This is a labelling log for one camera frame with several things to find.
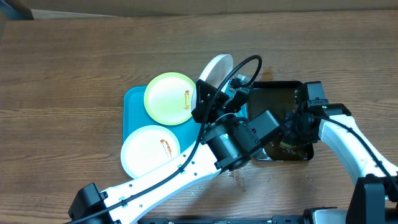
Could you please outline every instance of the light green plate rim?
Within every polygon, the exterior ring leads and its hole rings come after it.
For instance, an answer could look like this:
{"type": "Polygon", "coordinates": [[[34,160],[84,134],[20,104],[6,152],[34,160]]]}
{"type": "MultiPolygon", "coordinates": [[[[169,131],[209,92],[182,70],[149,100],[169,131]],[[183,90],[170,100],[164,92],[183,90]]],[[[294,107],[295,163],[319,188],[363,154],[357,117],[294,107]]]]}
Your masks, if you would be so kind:
{"type": "Polygon", "coordinates": [[[161,74],[161,75],[156,76],[152,81],[150,81],[150,83],[148,84],[147,88],[145,89],[145,93],[144,93],[144,107],[145,107],[145,110],[147,111],[147,113],[149,114],[149,116],[150,116],[153,120],[155,120],[156,122],[158,122],[158,123],[160,123],[160,124],[164,124],[164,125],[178,125],[178,124],[182,124],[182,123],[188,121],[188,120],[192,117],[192,114],[189,113],[189,115],[188,115],[187,117],[181,119],[181,120],[178,121],[178,122],[168,122],[168,121],[164,121],[164,120],[159,119],[159,118],[155,115],[155,113],[154,113],[152,110],[150,110],[150,108],[149,108],[148,92],[150,91],[150,89],[151,89],[157,82],[161,81],[162,79],[170,78],[170,77],[181,78],[181,79],[187,81],[189,84],[191,84],[191,86],[193,87],[193,89],[196,88],[195,83],[194,83],[190,78],[188,78],[186,75],[183,75],[183,74],[178,73],[178,72],[167,72],[167,73],[163,73],[163,74],[161,74]]]}

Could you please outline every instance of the yellow-green plate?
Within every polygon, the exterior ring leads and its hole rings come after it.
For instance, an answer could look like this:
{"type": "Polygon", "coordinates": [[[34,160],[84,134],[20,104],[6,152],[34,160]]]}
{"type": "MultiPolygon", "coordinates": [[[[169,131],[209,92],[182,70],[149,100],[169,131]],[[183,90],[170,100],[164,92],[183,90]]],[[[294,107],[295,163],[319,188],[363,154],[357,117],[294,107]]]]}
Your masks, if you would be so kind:
{"type": "Polygon", "coordinates": [[[194,82],[177,72],[155,77],[144,93],[145,110],[153,120],[164,125],[177,125],[191,118],[194,82]]]}

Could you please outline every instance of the wood grain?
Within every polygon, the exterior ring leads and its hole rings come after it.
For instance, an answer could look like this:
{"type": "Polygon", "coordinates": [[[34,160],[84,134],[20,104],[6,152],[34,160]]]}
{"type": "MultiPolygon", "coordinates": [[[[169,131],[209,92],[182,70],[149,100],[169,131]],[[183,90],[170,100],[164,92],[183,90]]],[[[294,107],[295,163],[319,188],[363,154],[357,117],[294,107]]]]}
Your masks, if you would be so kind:
{"type": "MultiPolygon", "coordinates": [[[[261,80],[321,80],[398,164],[398,11],[9,21],[0,42],[0,222],[61,223],[77,191],[129,180],[123,96],[163,72],[198,78],[216,55],[259,54],[261,80]]],[[[250,74],[254,65],[242,70],[250,74]]],[[[256,162],[199,183],[148,217],[270,217],[347,208],[353,184],[310,162],[256,162]]]]}

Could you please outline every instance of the wooden table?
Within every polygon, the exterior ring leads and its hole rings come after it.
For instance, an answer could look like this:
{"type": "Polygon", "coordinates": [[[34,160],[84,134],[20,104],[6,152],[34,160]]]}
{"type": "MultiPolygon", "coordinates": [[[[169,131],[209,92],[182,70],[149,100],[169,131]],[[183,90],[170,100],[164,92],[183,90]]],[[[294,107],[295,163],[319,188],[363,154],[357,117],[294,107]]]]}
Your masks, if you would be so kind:
{"type": "MultiPolygon", "coordinates": [[[[261,80],[321,80],[398,164],[398,11],[10,21],[0,42],[0,222],[65,222],[80,188],[128,181],[119,158],[125,92],[163,72],[198,78],[223,53],[235,64],[261,55],[261,80]]],[[[318,143],[310,162],[252,161],[147,217],[347,208],[353,189],[318,143]]]]}

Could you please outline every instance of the blue tray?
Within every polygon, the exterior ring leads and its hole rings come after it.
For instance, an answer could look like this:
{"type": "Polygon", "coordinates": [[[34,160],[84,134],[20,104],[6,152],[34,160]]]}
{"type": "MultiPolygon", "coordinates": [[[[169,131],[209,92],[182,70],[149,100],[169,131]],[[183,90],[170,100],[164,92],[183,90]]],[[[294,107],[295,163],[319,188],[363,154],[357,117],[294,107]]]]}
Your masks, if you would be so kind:
{"type": "MultiPolygon", "coordinates": [[[[181,152],[186,150],[194,141],[196,141],[200,129],[200,124],[196,123],[193,118],[178,125],[163,125],[154,121],[144,106],[144,93],[146,86],[135,86],[124,95],[123,101],[123,142],[135,130],[147,125],[159,125],[169,129],[175,134],[179,143],[181,152]]],[[[247,118],[246,105],[242,106],[242,110],[236,116],[244,116],[247,118]]]]}

